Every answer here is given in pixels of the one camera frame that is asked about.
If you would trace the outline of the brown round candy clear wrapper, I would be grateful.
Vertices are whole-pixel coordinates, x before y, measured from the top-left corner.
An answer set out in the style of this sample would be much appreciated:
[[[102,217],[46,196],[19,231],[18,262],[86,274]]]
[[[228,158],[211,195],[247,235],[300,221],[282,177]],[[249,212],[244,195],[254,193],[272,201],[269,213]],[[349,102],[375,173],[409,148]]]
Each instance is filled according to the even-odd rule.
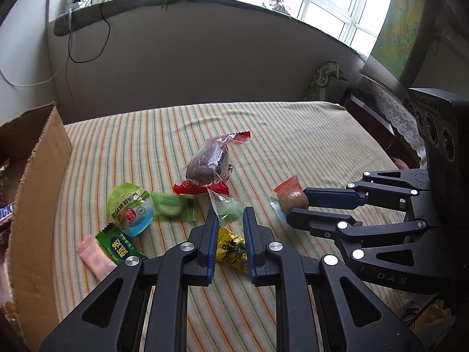
[[[286,215],[292,209],[308,210],[309,208],[308,197],[303,192],[297,175],[291,176],[277,185],[269,202],[282,222],[286,221]]]

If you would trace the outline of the pink snack packet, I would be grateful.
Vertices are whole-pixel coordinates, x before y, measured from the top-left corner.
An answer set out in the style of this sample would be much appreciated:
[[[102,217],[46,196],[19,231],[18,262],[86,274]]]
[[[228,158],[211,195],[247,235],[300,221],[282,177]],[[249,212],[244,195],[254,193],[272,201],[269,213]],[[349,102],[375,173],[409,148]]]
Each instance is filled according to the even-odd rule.
[[[78,245],[76,253],[98,281],[104,280],[117,267],[90,234]]]

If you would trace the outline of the green snack packet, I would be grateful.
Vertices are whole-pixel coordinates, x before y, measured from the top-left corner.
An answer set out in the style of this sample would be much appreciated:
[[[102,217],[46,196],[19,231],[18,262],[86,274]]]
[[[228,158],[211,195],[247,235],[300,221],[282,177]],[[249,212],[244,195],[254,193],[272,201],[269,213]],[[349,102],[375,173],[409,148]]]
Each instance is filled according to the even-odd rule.
[[[106,255],[116,265],[120,265],[128,257],[138,257],[141,260],[147,259],[147,256],[113,223],[109,223],[95,238]]]

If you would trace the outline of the yellow snack packet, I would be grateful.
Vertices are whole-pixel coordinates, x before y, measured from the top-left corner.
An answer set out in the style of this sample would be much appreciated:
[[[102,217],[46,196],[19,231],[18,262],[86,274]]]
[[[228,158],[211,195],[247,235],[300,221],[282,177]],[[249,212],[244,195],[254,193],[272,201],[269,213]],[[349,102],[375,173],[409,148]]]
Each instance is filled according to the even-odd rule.
[[[225,227],[219,228],[215,259],[249,273],[245,240]]]

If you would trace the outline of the green jelly cup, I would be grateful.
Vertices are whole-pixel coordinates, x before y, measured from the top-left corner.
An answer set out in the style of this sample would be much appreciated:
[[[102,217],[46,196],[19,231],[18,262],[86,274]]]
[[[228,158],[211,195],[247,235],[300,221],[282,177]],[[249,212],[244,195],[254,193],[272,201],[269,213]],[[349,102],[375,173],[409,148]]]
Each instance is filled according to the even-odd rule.
[[[143,187],[123,183],[115,187],[106,201],[106,217],[126,236],[136,237],[152,222],[155,208],[150,193]]]

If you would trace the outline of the green sweet clear wrapper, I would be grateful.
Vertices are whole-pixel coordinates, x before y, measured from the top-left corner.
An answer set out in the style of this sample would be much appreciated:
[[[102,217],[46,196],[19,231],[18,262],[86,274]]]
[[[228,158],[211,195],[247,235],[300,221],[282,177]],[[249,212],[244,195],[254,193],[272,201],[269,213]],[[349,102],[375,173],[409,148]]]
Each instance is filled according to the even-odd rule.
[[[180,219],[187,223],[196,220],[195,199],[192,195],[151,192],[155,219]]]

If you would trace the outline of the dark pastry red-trimmed wrapper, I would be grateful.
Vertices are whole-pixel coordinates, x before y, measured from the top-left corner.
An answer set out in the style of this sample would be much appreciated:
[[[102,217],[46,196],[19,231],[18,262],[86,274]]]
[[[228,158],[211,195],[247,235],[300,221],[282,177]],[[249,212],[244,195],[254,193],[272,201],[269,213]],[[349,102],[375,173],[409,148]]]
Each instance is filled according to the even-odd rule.
[[[230,195],[227,181],[234,165],[230,161],[230,145],[243,145],[250,141],[251,132],[229,133],[207,139],[189,161],[185,179],[172,190],[177,195],[199,195],[211,189]]]

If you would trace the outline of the Snickers bar dark wrapper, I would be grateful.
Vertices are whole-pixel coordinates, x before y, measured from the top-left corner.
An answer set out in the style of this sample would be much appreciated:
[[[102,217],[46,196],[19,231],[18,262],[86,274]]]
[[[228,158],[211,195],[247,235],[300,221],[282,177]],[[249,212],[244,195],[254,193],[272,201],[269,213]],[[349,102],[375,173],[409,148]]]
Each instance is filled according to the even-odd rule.
[[[0,208],[0,226],[7,224],[13,219],[14,203]]]

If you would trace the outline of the black speaker box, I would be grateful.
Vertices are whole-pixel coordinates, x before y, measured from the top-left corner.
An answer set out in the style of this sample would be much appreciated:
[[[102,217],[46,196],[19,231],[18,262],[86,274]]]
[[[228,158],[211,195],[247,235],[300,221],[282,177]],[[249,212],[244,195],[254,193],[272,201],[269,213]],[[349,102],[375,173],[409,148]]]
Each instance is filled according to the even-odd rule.
[[[409,89],[429,168],[459,175],[468,167],[468,98],[436,88]]]

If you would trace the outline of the white lace cloth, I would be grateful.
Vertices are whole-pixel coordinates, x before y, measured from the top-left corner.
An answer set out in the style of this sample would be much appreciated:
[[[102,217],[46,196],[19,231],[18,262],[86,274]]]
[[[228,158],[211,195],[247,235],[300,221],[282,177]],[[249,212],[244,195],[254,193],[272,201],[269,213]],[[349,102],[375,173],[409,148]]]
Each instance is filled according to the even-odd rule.
[[[397,129],[397,132],[404,137],[418,157],[423,160],[426,157],[424,140],[418,132],[417,121],[413,115],[385,87],[365,76],[362,77],[360,84],[368,88],[374,96],[378,109],[385,115],[390,124]]]

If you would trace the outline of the green patterned bag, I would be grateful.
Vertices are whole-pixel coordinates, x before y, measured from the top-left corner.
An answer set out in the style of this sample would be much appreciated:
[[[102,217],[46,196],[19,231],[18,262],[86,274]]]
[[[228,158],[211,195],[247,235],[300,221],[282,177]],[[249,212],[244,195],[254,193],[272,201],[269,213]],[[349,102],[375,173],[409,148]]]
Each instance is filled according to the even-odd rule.
[[[303,100],[305,102],[325,101],[333,84],[340,81],[341,78],[342,72],[339,63],[335,60],[326,61],[317,68]]]

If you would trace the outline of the brown cardboard box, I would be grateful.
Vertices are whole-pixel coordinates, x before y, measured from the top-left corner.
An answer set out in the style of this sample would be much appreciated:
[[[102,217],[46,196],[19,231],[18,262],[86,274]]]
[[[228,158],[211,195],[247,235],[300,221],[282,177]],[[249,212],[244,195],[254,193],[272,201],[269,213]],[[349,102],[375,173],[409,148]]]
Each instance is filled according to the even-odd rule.
[[[72,151],[56,106],[26,111],[1,126],[6,201],[13,206],[7,287],[22,341],[31,351],[59,323],[52,284],[53,229]]]

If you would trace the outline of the small figurine on sill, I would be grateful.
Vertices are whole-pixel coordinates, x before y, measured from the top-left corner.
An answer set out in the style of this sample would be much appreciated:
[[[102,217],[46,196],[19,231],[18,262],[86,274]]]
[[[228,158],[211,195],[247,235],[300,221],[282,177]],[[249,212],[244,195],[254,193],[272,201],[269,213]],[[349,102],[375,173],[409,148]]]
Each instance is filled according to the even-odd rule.
[[[262,6],[277,13],[282,13],[288,16],[291,15],[291,10],[286,6],[284,0],[265,0],[262,2]]]

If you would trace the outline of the yellow green wall map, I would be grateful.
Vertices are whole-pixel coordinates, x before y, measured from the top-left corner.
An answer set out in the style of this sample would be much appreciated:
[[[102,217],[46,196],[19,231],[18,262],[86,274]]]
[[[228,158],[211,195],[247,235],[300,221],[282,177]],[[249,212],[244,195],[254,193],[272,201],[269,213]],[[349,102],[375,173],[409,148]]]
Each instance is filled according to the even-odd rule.
[[[439,0],[391,0],[381,31],[361,74],[405,95],[433,38]]]

